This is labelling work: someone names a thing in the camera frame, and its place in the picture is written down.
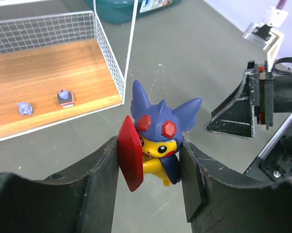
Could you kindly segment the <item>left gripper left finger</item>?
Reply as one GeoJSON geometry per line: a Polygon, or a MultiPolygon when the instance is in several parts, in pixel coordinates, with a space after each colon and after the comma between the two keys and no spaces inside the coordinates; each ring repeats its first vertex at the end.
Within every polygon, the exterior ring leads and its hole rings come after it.
{"type": "Polygon", "coordinates": [[[0,173],[0,233],[109,233],[117,138],[44,180],[0,173]]]}

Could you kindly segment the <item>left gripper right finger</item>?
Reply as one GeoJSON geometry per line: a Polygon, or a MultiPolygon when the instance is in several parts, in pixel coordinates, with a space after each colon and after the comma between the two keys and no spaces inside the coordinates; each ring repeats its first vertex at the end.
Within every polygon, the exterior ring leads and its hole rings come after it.
{"type": "Polygon", "coordinates": [[[265,182],[241,174],[184,138],[182,190],[194,233],[292,233],[292,178],[265,182]]]}

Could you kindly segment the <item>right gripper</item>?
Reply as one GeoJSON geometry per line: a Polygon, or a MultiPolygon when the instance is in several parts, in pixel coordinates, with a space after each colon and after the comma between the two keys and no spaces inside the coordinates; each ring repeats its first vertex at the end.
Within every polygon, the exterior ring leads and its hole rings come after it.
{"type": "Polygon", "coordinates": [[[208,133],[222,133],[253,139],[256,123],[269,130],[273,126],[274,78],[272,69],[249,61],[239,86],[211,112],[211,120],[204,125],[208,133]]]}

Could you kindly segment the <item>navy bird toy red hat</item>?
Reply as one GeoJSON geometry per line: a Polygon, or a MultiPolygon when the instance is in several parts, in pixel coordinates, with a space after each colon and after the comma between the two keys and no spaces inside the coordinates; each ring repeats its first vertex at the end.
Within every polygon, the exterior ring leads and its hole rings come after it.
{"type": "Polygon", "coordinates": [[[165,100],[151,104],[138,80],[132,85],[130,116],[126,116],[118,133],[118,164],[131,192],[151,174],[169,187],[181,180],[180,161],[176,153],[182,146],[182,134],[196,124],[202,99],[189,100],[175,109],[165,100]]]}

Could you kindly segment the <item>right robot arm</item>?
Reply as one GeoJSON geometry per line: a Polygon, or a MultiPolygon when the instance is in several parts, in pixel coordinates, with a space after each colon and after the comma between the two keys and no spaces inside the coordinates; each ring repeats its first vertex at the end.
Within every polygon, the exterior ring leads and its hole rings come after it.
{"type": "Polygon", "coordinates": [[[274,114],[288,117],[245,170],[245,175],[266,182],[292,177],[292,71],[276,68],[292,64],[292,57],[269,66],[249,61],[238,87],[211,113],[204,130],[253,139],[255,126],[269,130],[274,114]]]}

